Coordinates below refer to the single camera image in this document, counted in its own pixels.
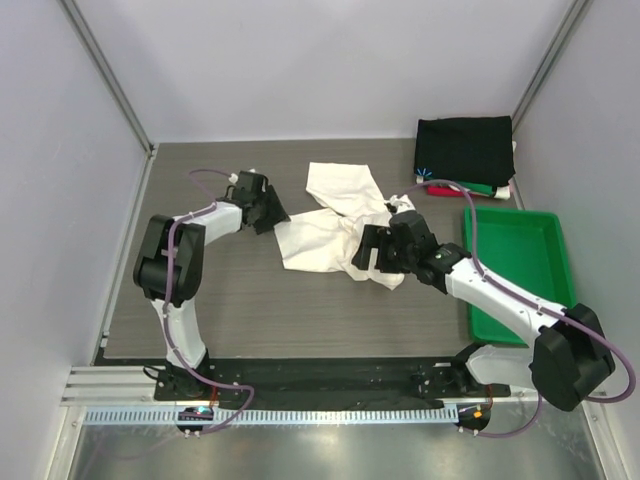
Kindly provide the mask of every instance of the black cloth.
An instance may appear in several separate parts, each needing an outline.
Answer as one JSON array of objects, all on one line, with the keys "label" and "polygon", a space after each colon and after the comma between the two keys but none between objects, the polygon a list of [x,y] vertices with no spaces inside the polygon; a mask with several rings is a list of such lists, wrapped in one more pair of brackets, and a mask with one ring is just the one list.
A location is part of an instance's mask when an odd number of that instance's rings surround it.
[{"label": "black cloth", "polygon": [[511,117],[420,120],[415,173],[494,187],[515,174]]}]

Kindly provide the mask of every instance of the white towel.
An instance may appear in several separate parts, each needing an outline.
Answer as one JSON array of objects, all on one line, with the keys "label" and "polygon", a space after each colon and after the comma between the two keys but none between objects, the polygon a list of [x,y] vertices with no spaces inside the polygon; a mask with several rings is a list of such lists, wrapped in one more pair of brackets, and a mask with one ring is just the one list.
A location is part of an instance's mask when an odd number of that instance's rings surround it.
[{"label": "white towel", "polygon": [[[391,290],[402,283],[402,274],[380,273],[373,269],[376,251],[372,252],[369,270],[358,270],[351,265],[364,226],[387,226],[391,218],[367,165],[310,163],[307,192],[328,208],[293,215],[291,222],[276,225],[285,269],[344,271],[354,280],[371,279]],[[406,197],[402,200],[413,208]]]}]

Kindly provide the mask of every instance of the wooden table surface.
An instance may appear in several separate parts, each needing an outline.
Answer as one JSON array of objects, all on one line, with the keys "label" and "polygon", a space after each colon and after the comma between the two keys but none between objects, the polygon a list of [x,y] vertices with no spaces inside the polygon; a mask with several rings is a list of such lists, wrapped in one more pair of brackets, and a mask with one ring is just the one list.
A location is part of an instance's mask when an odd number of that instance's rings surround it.
[{"label": "wooden table surface", "polygon": [[[385,197],[412,184],[414,141],[318,140],[162,144],[151,170],[118,295],[107,358],[164,357],[160,323],[132,280],[148,219],[201,208],[207,199],[185,177],[194,168],[256,168],[275,186],[289,214],[320,206],[305,192],[309,162],[368,164]],[[222,196],[216,175],[203,182]],[[460,198],[412,196],[440,242],[462,237]],[[478,205],[515,208],[483,199]],[[273,232],[224,237],[205,251],[196,296],[200,331],[212,357],[358,357],[453,355],[469,343],[467,307],[407,276],[390,291],[343,272],[284,270]]]}]

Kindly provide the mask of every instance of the white wall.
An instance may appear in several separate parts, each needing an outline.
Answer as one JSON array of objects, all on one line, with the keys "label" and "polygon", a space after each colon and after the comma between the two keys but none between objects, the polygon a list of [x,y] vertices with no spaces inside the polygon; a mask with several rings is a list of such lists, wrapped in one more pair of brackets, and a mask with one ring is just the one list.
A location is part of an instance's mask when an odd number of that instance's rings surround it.
[{"label": "white wall", "polygon": [[41,479],[86,365],[142,148],[60,7],[0,2],[0,476]]},{"label": "white wall", "polygon": [[570,0],[78,0],[154,141],[513,113]]},{"label": "white wall", "polygon": [[[640,370],[638,45],[640,1],[595,1],[516,132],[516,170],[526,207],[560,216],[579,301]],[[609,409],[630,478],[639,410],[640,393]]]}]

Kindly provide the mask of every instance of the green object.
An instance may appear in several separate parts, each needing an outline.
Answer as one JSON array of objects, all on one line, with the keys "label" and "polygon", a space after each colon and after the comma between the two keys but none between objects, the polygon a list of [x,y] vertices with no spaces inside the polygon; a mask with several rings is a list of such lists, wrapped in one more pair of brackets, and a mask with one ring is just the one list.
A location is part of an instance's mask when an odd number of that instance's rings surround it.
[{"label": "green object", "polygon": [[[494,272],[546,300],[576,304],[560,220],[553,213],[477,208],[478,256]],[[471,210],[464,212],[464,240],[471,250]],[[471,336],[488,343],[524,345],[515,333],[470,307]]]},{"label": "green object", "polygon": [[494,193],[496,193],[493,187],[490,185],[483,185],[481,183],[469,183],[469,182],[458,182],[458,183],[463,187],[468,188],[472,192],[481,193],[482,195],[488,195],[491,197],[493,196]]}]

